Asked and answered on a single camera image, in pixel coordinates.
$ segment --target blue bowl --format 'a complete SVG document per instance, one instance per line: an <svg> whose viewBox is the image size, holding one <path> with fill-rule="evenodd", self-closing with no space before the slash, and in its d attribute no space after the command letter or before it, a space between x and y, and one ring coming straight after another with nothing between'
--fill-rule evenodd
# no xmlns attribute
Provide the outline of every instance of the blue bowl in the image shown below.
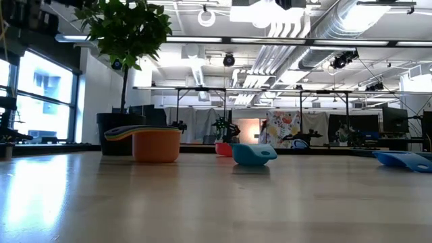
<svg viewBox="0 0 432 243"><path fill-rule="evenodd" d="M239 165L262 166L270 159L276 159L277 153L268 144L230 144L234 161Z"/></svg>

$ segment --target glass window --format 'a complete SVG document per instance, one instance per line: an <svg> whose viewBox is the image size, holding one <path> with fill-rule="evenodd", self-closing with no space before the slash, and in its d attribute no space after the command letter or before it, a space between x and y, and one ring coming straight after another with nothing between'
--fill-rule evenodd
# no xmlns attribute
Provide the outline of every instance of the glass window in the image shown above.
<svg viewBox="0 0 432 243"><path fill-rule="evenodd" d="M18 95L18 112L14 128L19 133L38 138L56 136L68 138L69 110L65 105L57 105L30 97Z"/></svg>
<svg viewBox="0 0 432 243"><path fill-rule="evenodd" d="M71 71L26 51L20 60L18 90L70 103L73 78Z"/></svg>
<svg viewBox="0 0 432 243"><path fill-rule="evenodd" d="M9 83L9 63L0 60L0 85L7 86Z"/></svg>

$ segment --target blue object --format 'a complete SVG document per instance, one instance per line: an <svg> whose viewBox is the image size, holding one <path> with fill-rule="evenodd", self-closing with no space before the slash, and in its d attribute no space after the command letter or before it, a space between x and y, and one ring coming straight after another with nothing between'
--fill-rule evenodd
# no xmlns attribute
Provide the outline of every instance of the blue object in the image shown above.
<svg viewBox="0 0 432 243"><path fill-rule="evenodd" d="M309 145L301 139L294 139L291 142L291 149L309 149Z"/></svg>
<svg viewBox="0 0 432 243"><path fill-rule="evenodd" d="M413 171L432 173L432 162L423 156L410 152L373 152L383 165L409 167Z"/></svg>
<svg viewBox="0 0 432 243"><path fill-rule="evenodd" d="M239 165L265 165L270 159L276 159L277 153L269 144L230 144L232 157Z"/></svg>

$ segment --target plant pot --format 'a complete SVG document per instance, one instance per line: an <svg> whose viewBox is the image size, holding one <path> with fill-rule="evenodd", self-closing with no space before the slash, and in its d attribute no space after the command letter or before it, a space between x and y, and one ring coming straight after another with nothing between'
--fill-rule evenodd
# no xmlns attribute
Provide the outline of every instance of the plant pot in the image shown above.
<svg viewBox="0 0 432 243"><path fill-rule="evenodd" d="M14 144L0 144L0 160L11 160L14 146Z"/></svg>
<svg viewBox="0 0 432 243"><path fill-rule="evenodd" d="M130 156L132 155L132 137L129 136L118 141L107 141L104 133L120 126L145 125L146 119L140 115L120 113L98 113L97 125L99 128L99 141L103 155Z"/></svg>
<svg viewBox="0 0 432 243"><path fill-rule="evenodd" d="M230 146L230 144L225 142L215 142L215 145L216 153L218 155L232 157L232 147Z"/></svg>

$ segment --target window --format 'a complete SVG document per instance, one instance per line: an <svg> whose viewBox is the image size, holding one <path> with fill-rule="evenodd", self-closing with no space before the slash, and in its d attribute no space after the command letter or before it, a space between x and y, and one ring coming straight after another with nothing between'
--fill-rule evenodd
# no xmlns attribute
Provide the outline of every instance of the window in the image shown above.
<svg viewBox="0 0 432 243"><path fill-rule="evenodd" d="M14 128L19 133L34 138L41 136L68 138L70 108L67 105L57 105L18 95L17 106Z"/></svg>
<svg viewBox="0 0 432 243"><path fill-rule="evenodd" d="M25 52L18 77L18 90L71 102L73 73L34 53Z"/></svg>
<svg viewBox="0 0 432 243"><path fill-rule="evenodd" d="M8 83L9 83L9 63L0 59L0 85L7 86Z"/></svg>
<svg viewBox="0 0 432 243"><path fill-rule="evenodd" d="M13 128L33 136L31 143L43 136L73 141L78 76L29 51L21 57L17 73Z"/></svg>

